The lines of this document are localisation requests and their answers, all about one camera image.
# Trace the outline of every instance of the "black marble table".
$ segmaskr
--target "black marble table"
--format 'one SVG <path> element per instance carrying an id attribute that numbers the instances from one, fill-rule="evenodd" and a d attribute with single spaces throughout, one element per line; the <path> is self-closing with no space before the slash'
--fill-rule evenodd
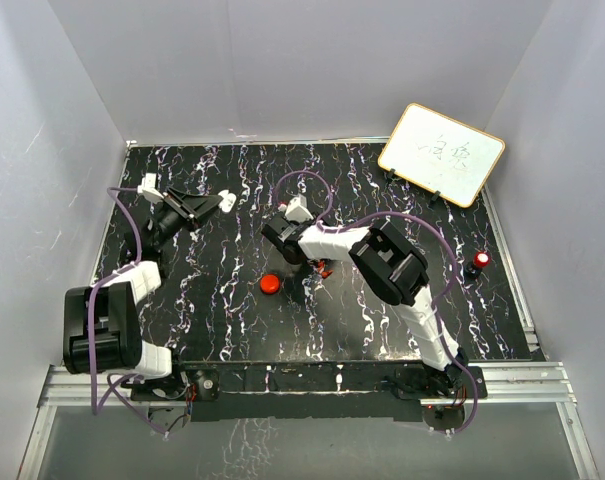
<path id="1" fill-rule="evenodd" d="M 394 361 L 419 358 L 415 340 L 364 284 L 351 265 L 334 264 L 327 279 L 308 266 L 293 267 L 260 234 L 274 212 L 273 187 L 292 170 L 322 175 L 335 195 L 331 222 L 349 223 L 397 210 L 432 223 L 450 242 L 462 267 L 483 250 L 492 263 L 475 282 L 456 286 L 441 312 L 447 327 L 476 360 L 530 359 L 530 353 L 496 240 L 481 199 L 468 209 L 404 180 L 387 183 L 377 159 L 383 144 L 315 144 L 207 147 L 141 147 L 129 152 L 121 186 L 157 173 L 160 190 L 172 186 L 199 194 L 229 189 L 238 200 L 195 233 L 180 232 L 167 246 L 168 279 L 141 309 L 146 340 L 176 348 L 193 362 Z M 309 177 L 292 178 L 282 200 L 304 193 L 317 211 L 326 195 Z M 143 198 L 121 194 L 139 224 L 152 212 Z M 437 241 L 418 225 L 393 219 L 429 262 L 433 293 L 450 267 Z M 117 266 L 128 224 L 116 211 L 98 275 Z M 265 273 L 283 279 L 265 296 Z"/>

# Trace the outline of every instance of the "whiteboard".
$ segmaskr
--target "whiteboard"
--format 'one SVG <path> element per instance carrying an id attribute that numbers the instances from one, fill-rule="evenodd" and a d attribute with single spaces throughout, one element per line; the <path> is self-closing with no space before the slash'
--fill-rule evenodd
<path id="1" fill-rule="evenodd" d="M 504 151 L 504 141 L 409 105 L 378 159 L 385 170 L 461 207 L 470 207 Z"/>

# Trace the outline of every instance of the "gray floor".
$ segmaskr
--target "gray floor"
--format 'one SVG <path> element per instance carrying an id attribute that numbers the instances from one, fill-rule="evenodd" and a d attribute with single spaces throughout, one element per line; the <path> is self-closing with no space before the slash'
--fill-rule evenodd
<path id="1" fill-rule="evenodd" d="M 122 407 L 97 418 L 65 407 L 39 478 L 578 478 L 555 404 L 481 405 L 452 440 L 422 428 L 387 419 L 243 419 L 189 424 L 165 442 Z"/>

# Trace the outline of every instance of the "white wall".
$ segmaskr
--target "white wall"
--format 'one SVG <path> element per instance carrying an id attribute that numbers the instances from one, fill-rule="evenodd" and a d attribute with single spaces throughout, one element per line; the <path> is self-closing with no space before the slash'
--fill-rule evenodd
<path id="1" fill-rule="evenodd" d="M 387 136 L 411 102 L 484 127 L 550 0 L 49 0 L 125 139 Z"/>
<path id="2" fill-rule="evenodd" d="M 124 142 L 45 0 L 0 0 L 0 479 L 15 478 L 64 292 L 89 280 Z"/>
<path id="3" fill-rule="evenodd" d="M 605 479 L 605 1 L 557 1 L 489 122 L 491 177 L 544 350 Z"/>

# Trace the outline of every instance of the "red object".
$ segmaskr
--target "red object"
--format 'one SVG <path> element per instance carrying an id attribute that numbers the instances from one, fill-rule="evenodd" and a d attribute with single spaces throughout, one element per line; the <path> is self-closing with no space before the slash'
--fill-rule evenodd
<path id="1" fill-rule="evenodd" d="M 488 254 L 484 252 L 478 252 L 473 258 L 473 266 L 475 268 L 484 268 L 489 264 L 490 261 L 491 259 L 489 258 Z"/>
<path id="2" fill-rule="evenodd" d="M 273 295 L 280 290 L 280 279 L 277 275 L 268 273 L 260 280 L 260 290 L 267 295 Z"/>

